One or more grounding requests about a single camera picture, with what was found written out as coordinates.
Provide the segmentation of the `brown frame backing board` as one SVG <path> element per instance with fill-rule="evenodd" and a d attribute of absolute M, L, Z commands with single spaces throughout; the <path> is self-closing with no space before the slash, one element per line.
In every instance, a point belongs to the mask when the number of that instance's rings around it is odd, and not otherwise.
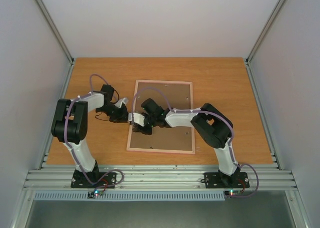
<path fill-rule="evenodd" d="M 193 108 L 193 85 L 191 82 L 137 80 L 133 102 L 134 112 L 143 112 L 141 104 L 148 98 L 166 109 L 169 102 L 172 108 Z M 160 128 L 153 127 L 151 135 L 135 133 L 129 127 L 128 151 L 195 154 L 195 130 L 192 127 Z"/>

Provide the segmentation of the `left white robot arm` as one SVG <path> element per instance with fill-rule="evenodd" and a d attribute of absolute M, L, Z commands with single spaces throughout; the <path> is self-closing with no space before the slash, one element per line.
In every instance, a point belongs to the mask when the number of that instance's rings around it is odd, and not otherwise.
<path fill-rule="evenodd" d="M 90 91 L 75 99 L 59 99 L 51 125 L 51 134 L 68 149 L 75 162 L 75 170 L 83 175 L 83 182 L 96 187 L 101 181 L 97 161 L 91 155 L 86 141 L 88 114 L 92 111 L 106 114 L 112 122 L 128 121 L 128 99 L 113 102 L 116 90 L 103 85 L 100 91 Z"/>

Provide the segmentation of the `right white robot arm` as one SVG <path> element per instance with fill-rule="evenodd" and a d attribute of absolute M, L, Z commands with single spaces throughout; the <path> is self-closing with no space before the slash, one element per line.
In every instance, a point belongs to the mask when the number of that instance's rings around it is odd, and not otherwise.
<path fill-rule="evenodd" d="M 142 103 L 142 113 L 131 112 L 128 121 L 133 131 L 151 135 L 154 127 L 194 128 L 207 145 L 215 151 L 218 160 L 218 180 L 225 188 L 234 185 L 240 174 L 232 141 L 235 133 L 232 122 L 211 104 L 197 109 L 163 109 L 151 98 Z"/>

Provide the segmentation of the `left controller board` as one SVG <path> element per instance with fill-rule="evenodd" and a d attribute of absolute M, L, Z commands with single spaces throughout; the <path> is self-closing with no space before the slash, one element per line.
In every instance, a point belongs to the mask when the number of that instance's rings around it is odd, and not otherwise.
<path fill-rule="evenodd" d="M 87 198 L 88 199 L 96 199 L 99 196 L 102 196 L 104 194 L 104 191 L 92 191 L 87 193 Z"/>

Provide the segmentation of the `controller board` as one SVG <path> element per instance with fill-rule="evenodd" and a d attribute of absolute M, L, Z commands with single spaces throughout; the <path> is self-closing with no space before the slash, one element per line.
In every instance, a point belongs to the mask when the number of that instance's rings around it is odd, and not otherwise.
<path fill-rule="evenodd" d="M 96 199 L 99 196 L 102 196 L 104 194 L 104 191 L 92 191 L 87 193 L 87 198 L 88 199 Z"/>
<path fill-rule="evenodd" d="M 240 190 L 228 190 L 224 192 L 224 195 L 226 197 L 240 196 L 241 194 L 242 194 L 242 191 Z"/>

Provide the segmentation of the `right controller board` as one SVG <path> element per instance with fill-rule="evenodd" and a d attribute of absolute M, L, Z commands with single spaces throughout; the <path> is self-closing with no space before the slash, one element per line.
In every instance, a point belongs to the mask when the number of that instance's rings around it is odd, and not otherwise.
<path fill-rule="evenodd" d="M 240 190 L 228 190 L 224 192 L 224 195 L 226 197 L 240 196 L 241 194 L 242 194 L 242 191 Z"/>

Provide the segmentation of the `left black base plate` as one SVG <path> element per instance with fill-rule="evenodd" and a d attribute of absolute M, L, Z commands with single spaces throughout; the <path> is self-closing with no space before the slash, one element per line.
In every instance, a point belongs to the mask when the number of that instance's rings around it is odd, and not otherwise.
<path fill-rule="evenodd" d="M 115 183 L 117 181 L 116 172 L 109 173 L 108 175 L 104 176 L 99 182 L 98 182 L 98 180 L 101 178 L 103 173 L 100 173 L 99 171 L 88 172 L 88 173 L 86 173 L 86 175 L 89 178 L 89 180 L 94 183 L 94 185 L 91 184 L 86 179 L 83 172 L 75 170 L 72 175 L 70 187 L 74 188 L 74 189 L 80 189 L 80 188 L 93 189 L 96 187 L 100 187 L 100 186 L 104 187 L 105 185 L 109 185 L 110 188 L 114 188 Z"/>

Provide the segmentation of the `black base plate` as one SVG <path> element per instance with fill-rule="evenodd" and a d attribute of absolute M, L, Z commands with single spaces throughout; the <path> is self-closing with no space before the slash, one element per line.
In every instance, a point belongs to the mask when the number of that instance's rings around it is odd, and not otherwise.
<path fill-rule="evenodd" d="M 200 182 L 204 183 L 207 189 L 247 189 L 250 187 L 249 178 L 245 172 L 239 172 L 231 176 L 221 172 L 207 172 L 204 173 Z"/>
<path fill-rule="evenodd" d="M 110 188 L 114 188 L 115 183 L 117 181 L 116 172 L 109 173 L 108 175 L 104 176 L 99 182 L 98 182 L 98 180 L 101 178 L 103 173 L 100 173 L 99 171 L 88 172 L 88 173 L 86 173 L 86 175 L 89 178 L 89 180 L 94 183 L 94 185 L 91 184 L 86 179 L 83 172 L 75 170 L 72 175 L 70 187 L 74 188 L 74 189 L 80 189 L 80 188 L 93 189 L 96 187 L 100 187 L 100 186 L 104 187 L 105 185 L 109 185 Z"/>

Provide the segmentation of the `left aluminium corner post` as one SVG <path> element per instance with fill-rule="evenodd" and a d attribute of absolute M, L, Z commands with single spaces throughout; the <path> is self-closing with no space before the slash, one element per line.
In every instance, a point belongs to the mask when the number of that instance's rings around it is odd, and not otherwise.
<path fill-rule="evenodd" d="M 52 31 L 54 37 L 56 38 L 59 46 L 63 50 L 67 60 L 69 61 L 70 64 L 74 63 L 74 58 L 72 57 L 69 49 L 67 48 L 67 45 L 65 44 L 57 26 L 55 25 L 55 22 L 53 21 L 46 5 L 44 4 L 43 0 L 34 0 L 36 5 L 38 6 L 40 12 L 42 13 L 46 23 L 48 24 L 50 30 Z"/>

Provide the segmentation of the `aluminium corner post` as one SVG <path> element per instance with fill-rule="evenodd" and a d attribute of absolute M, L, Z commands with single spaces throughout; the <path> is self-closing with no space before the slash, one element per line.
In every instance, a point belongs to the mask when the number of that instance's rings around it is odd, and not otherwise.
<path fill-rule="evenodd" d="M 265 25 L 262 28 L 256 42 L 254 43 L 252 49 L 250 50 L 247 58 L 245 59 L 245 64 L 250 65 L 251 61 L 253 60 L 255 54 L 257 53 L 259 47 L 262 45 L 264 39 L 266 38 L 267 34 L 269 33 L 270 29 L 272 28 L 275 20 L 277 19 L 279 13 L 281 12 L 283 6 L 285 5 L 287 0 L 277 0 L 274 8 L 272 9 Z"/>
<path fill-rule="evenodd" d="M 48 24 L 50 30 L 52 31 L 54 37 L 56 38 L 59 46 L 63 50 L 67 60 L 69 61 L 70 64 L 74 63 L 74 58 L 72 57 L 69 49 L 67 48 L 67 45 L 65 44 L 57 26 L 55 25 L 55 22 L 53 21 L 46 5 L 44 4 L 43 0 L 34 0 L 36 5 L 38 6 L 40 12 L 42 13 L 46 23 Z"/>

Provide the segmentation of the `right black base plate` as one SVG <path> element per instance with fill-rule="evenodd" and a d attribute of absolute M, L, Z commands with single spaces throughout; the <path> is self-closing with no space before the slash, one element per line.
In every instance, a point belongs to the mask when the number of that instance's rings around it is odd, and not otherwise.
<path fill-rule="evenodd" d="M 245 172 L 239 172 L 231 176 L 221 172 L 207 172 L 204 173 L 200 182 L 204 183 L 207 189 L 247 189 L 250 187 L 249 178 Z"/>

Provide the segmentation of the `aluminium rail base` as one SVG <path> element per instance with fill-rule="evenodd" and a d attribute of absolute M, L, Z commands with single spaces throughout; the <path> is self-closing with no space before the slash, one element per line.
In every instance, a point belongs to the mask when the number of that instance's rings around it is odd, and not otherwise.
<path fill-rule="evenodd" d="M 200 182 L 205 172 L 216 172 L 215 165 L 116 165 L 101 166 L 103 172 L 119 169 L 124 181 L 116 186 L 126 191 L 196 191 L 204 190 Z M 243 167 L 248 175 L 249 190 L 260 191 L 297 190 L 291 171 L 281 170 L 277 164 Z M 74 172 L 72 166 L 47 165 L 27 173 L 23 188 L 31 190 L 68 190 Z"/>

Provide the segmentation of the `right aluminium corner post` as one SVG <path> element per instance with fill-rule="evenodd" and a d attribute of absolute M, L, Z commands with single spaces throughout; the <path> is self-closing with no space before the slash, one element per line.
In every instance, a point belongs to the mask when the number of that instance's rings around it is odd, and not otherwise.
<path fill-rule="evenodd" d="M 257 53 L 259 47 L 262 45 L 264 39 L 266 38 L 267 34 L 269 33 L 270 29 L 272 28 L 275 20 L 277 19 L 279 13 L 281 12 L 283 6 L 285 5 L 287 0 L 277 0 L 274 8 L 272 9 L 265 25 L 262 28 L 256 42 L 254 43 L 252 49 L 250 50 L 247 58 L 245 59 L 245 64 L 250 65 L 251 61 L 253 60 L 255 54 Z"/>

